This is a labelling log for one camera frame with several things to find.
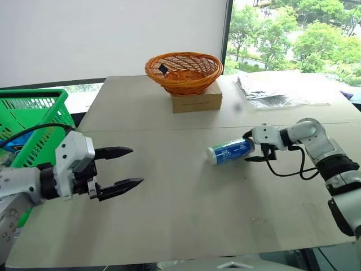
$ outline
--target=orange wicker basket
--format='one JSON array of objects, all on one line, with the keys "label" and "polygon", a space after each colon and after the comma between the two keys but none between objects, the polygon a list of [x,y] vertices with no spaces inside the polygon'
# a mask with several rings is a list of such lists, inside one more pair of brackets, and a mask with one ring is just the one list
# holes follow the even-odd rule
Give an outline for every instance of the orange wicker basket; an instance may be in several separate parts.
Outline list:
[{"label": "orange wicker basket", "polygon": [[185,96],[204,93],[222,74],[223,65],[211,55],[183,52],[151,58],[145,70],[170,94]]}]

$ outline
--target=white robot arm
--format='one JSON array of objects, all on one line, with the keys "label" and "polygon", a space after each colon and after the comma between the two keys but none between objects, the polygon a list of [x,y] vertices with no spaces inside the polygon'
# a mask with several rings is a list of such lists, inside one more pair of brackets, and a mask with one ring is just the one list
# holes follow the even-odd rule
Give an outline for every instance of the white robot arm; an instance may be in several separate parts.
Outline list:
[{"label": "white robot arm", "polygon": [[99,201],[126,193],[142,178],[130,178],[101,188],[96,181],[94,160],[113,159],[133,150],[127,147],[94,149],[91,138],[71,131],[55,150],[56,166],[50,163],[33,168],[0,170],[0,270],[13,245],[21,215],[46,199],[72,199],[74,194],[88,193]]},{"label": "white robot arm", "polygon": [[[260,144],[263,157],[252,157],[248,161],[276,160],[276,150],[301,150],[303,144],[316,172],[324,178],[326,188],[332,196],[328,202],[332,215],[340,230],[356,236],[361,242],[361,172],[359,165],[354,163],[342,148],[327,137],[324,127],[315,119],[302,119],[296,125],[285,129],[261,125],[247,132],[244,137],[252,137],[255,144]],[[303,165],[298,173],[303,177]]]}]

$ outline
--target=black tag on basket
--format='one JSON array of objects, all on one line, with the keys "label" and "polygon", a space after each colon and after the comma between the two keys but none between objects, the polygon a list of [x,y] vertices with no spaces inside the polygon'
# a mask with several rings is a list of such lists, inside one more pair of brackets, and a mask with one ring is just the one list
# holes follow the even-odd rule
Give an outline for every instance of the black tag on basket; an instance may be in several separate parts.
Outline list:
[{"label": "black tag on basket", "polygon": [[158,69],[163,73],[163,75],[165,75],[168,71],[168,68],[166,66],[164,66],[163,64],[160,64]]}]

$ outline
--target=transparent plastic bag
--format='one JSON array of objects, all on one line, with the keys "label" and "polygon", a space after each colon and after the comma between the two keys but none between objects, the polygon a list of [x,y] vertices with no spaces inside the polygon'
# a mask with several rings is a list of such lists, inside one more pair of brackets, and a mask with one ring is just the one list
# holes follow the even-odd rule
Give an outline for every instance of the transparent plastic bag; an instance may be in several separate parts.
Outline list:
[{"label": "transparent plastic bag", "polygon": [[323,75],[299,71],[243,72],[237,75],[235,83],[258,110],[301,104],[328,105],[330,100],[325,89],[333,84]]}]

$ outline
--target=table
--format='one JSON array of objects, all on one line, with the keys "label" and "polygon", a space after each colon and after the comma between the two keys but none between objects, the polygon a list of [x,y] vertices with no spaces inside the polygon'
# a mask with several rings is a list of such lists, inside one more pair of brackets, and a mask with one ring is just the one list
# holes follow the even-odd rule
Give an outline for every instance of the table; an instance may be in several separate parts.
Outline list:
[{"label": "table", "polygon": [[[221,80],[227,85],[226,77]],[[277,112],[245,110],[243,114],[249,119],[236,126],[241,117],[223,118],[223,111],[232,105],[228,92],[234,89],[222,87],[224,101],[219,112],[173,115],[164,96],[162,103],[151,99],[163,105],[161,109],[153,104],[153,111],[144,114],[142,106],[146,104],[137,87],[139,82],[145,86],[144,81],[148,80],[107,79],[81,130],[93,139],[95,147],[123,145],[135,150],[123,158],[97,161],[101,184],[111,185],[128,177],[145,177],[145,181],[122,196],[100,203],[82,195],[69,202],[51,200],[35,208],[15,243],[9,266],[149,263],[352,240],[337,228],[327,206],[330,196],[320,177],[312,181],[297,176],[279,178],[266,164],[243,160],[212,167],[205,157],[206,147],[239,137],[249,130],[248,125],[265,120],[268,124],[291,124],[307,115],[326,122],[329,136],[360,163],[360,114],[352,104],[335,100],[330,106],[317,107],[317,114],[308,106]],[[122,90],[117,99],[113,96],[115,86],[130,90]],[[115,107],[112,100],[119,100],[124,107]],[[138,100],[142,106],[128,106]],[[104,101],[110,104],[105,107]],[[206,120],[207,113],[212,115],[208,123],[197,121]],[[113,128],[107,124],[108,118]],[[133,126],[128,119],[133,119]],[[273,162],[277,172],[298,169],[299,154],[280,152],[278,158]]]}]

